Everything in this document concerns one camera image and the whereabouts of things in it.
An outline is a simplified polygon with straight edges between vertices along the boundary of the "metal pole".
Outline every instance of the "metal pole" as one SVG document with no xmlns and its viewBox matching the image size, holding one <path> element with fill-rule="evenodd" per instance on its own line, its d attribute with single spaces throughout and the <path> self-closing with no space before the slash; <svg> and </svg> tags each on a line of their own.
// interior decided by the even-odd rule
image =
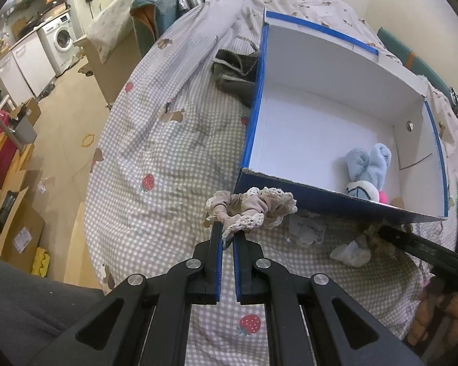
<svg viewBox="0 0 458 366">
<path fill-rule="evenodd" d="M 12 143 L 15 144 L 15 147 L 17 147 L 19 154 L 22 155 L 22 153 L 24 152 L 24 145 L 21 144 L 21 142 L 17 140 L 17 138 L 15 137 L 11 129 L 3 123 L 1 117 L 0 117 L 0 128 L 5 132 L 5 134 L 9 137 Z"/>
</svg>

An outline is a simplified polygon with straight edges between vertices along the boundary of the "pink ball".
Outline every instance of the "pink ball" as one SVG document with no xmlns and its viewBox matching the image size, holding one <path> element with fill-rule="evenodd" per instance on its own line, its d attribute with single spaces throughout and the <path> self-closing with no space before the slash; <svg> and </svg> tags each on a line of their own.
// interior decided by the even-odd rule
<svg viewBox="0 0 458 366">
<path fill-rule="evenodd" d="M 379 202 L 380 203 L 386 203 L 388 205 L 387 194 L 384 193 L 383 191 L 379 191 Z"/>
</svg>

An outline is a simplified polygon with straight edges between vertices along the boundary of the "white cabinet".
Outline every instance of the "white cabinet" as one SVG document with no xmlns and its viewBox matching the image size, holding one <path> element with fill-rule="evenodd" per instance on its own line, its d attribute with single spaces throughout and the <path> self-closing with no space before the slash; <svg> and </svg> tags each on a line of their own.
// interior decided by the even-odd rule
<svg viewBox="0 0 458 366">
<path fill-rule="evenodd" d="M 27 82 L 20 72 L 12 52 L 8 52 L 0 59 L 0 79 L 5 86 L 5 91 L 10 95 L 16 105 L 26 102 L 33 97 Z"/>
<path fill-rule="evenodd" d="M 55 73 L 37 32 L 17 44 L 12 49 L 12 54 L 30 89 L 36 97 L 39 96 Z"/>
</svg>

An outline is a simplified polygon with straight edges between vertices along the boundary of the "person's leg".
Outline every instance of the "person's leg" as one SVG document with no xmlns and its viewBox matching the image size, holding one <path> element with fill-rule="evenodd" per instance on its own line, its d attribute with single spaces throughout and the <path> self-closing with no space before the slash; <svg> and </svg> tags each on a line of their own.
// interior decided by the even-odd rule
<svg viewBox="0 0 458 366">
<path fill-rule="evenodd" d="M 13 366 L 42 348 L 104 297 L 101 290 L 27 274 L 0 261 L 0 350 Z"/>
</svg>

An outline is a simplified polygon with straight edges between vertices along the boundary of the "gingham fabric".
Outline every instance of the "gingham fabric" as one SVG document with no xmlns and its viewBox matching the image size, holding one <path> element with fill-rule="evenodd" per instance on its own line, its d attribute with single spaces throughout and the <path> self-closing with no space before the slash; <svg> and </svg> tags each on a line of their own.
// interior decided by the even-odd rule
<svg viewBox="0 0 458 366">
<path fill-rule="evenodd" d="M 203 227 L 205 201 L 217 190 L 233 190 L 249 114 L 235 97 L 216 89 L 210 66 L 220 48 L 251 53 L 245 38 L 259 45 L 265 6 L 325 23 L 388 53 L 353 9 L 338 0 L 205 1 L 176 21 L 135 68 L 101 136 L 101 157 L 92 168 L 85 215 L 87 243 L 99 279 L 103 265 L 109 266 L 117 284 L 132 273 L 166 273 L 190 258 L 196 243 L 209 238 L 210 229 Z M 458 120 L 442 94 L 431 88 L 427 98 L 447 157 L 450 218 L 413 228 L 453 248 Z M 255 229 L 248 238 L 292 273 L 328 274 L 403 337 L 427 278 L 426 266 L 401 252 L 395 257 L 374 253 L 361 268 L 345 266 L 330 259 L 329 253 L 355 239 L 358 224 L 324 219 L 324 242 L 310 249 L 286 241 L 286 220 L 275 229 Z M 252 314 L 260 318 L 261 328 L 240 334 L 241 318 Z M 236 302 L 232 248 L 223 257 L 221 302 L 195 306 L 191 314 L 186 365 L 214 364 L 268 364 L 264 310 Z"/>
</svg>

